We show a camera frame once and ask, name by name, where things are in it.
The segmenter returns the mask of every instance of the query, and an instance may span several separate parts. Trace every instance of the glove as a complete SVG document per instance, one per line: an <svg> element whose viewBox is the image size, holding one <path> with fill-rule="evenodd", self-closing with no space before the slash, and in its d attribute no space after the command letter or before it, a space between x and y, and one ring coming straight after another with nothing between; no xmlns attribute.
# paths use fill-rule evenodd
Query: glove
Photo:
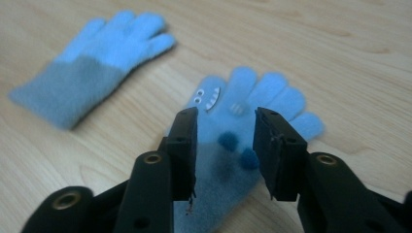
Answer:
<svg viewBox="0 0 412 233"><path fill-rule="evenodd" d="M258 182L258 158L252 150L257 107L280 113L306 141L324 131L316 115L302 112L303 94L288 86L281 74L266 73L258 82L248 67L235 68L228 83L215 76L205 78L186 106L190 107L199 110L197 197L192 208L188 202L174 203L179 233L215 230Z"/></svg>
<svg viewBox="0 0 412 233"><path fill-rule="evenodd" d="M9 98L61 129L70 129L110 95L137 65L175 44L162 16L121 11L89 21L61 55Z"/></svg>

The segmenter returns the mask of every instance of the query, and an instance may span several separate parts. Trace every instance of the cartoon face on glove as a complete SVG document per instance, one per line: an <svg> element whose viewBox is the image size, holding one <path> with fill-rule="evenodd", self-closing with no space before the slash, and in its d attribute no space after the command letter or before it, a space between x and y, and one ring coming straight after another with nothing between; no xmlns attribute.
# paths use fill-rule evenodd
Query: cartoon face on glove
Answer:
<svg viewBox="0 0 412 233"><path fill-rule="evenodd" d="M224 87L225 81L222 78L209 76L203 79L187 107L197 107L201 114L209 113L222 96Z"/></svg>

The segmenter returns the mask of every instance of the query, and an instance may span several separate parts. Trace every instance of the wooden table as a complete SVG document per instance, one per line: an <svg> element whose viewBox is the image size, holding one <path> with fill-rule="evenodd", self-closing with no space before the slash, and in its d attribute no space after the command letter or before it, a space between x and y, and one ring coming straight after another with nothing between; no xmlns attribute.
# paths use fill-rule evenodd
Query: wooden table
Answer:
<svg viewBox="0 0 412 233"><path fill-rule="evenodd" d="M88 19L120 9L162 14L179 45L72 131L9 101ZM2 1L0 232L18 232L64 186L98 194L126 180L199 81L239 65L284 73L326 125L309 150L340 156L369 188L402 201L412 189L411 13L408 0ZM260 183L219 232L302 231L295 206L270 201Z"/></svg>

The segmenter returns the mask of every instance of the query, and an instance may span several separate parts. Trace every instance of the glove finger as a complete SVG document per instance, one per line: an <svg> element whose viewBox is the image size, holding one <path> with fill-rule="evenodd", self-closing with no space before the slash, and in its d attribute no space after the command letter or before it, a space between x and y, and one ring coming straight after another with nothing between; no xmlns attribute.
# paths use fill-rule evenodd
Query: glove finger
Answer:
<svg viewBox="0 0 412 233"><path fill-rule="evenodd" d="M306 141L310 141L316 136L321 135L325 126L322 120L315 114L305 112L291 121L291 126Z"/></svg>
<svg viewBox="0 0 412 233"><path fill-rule="evenodd" d="M164 18L153 13L143 13L132 20L126 27L126 33L133 40L142 41L152 38L164 29L166 23Z"/></svg>
<svg viewBox="0 0 412 233"><path fill-rule="evenodd" d="M252 110L270 103L286 86L288 81L280 73L266 73L252 90L248 104Z"/></svg>
<svg viewBox="0 0 412 233"><path fill-rule="evenodd" d="M149 40L147 56L149 59L170 50L176 44L176 39L171 34L160 34Z"/></svg>
<svg viewBox="0 0 412 233"><path fill-rule="evenodd" d="M103 18L94 18L90 20L55 61L72 62L75 60L90 40L101 30L101 28L103 28L105 23L106 21Z"/></svg>
<svg viewBox="0 0 412 233"><path fill-rule="evenodd" d="M303 94L296 88L288 86L267 106L278 112L285 120L290 121L303 111L306 102Z"/></svg>
<svg viewBox="0 0 412 233"><path fill-rule="evenodd" d="M119 30L124 28L135 17L134 13L129 10L120 11L115 14L106 24L104 31Z"/></svg>
<svg viewBox="0 0 412 233"><path fill-rule="evenodd" d="M257 81L257 73L246 66L233 69L230 80L215 112L230 116L242 115L247 107L246 100Z"/></svg>

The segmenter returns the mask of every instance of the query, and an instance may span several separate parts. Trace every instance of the googly eyes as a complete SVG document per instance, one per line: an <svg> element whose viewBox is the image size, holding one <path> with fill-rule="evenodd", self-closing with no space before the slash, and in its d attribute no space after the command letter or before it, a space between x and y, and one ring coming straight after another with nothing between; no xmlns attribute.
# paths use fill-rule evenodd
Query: googly eyes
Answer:
<svg viewBox="0 0 412 233"><path fill-rule="evenodd" d="M200 98L202 95L205 94L205 91L203 89L198 89L196 91L196 97L194 97L194 103L200 104L202 102L202 98Z"/></svg>
<svg viewBox="0 0 412 233"><path fill-rule="evenodd" d="M196 93L198 96L202 96L205 93L205 91L203 89L198 89Z"/></svg>
<svg viewBox="0 0 412 233"><path fill-rule="evenodd" d="M200 104L200 102L202 102L202 98L200 98L200 97L194 98L194 103Z"/></svg>

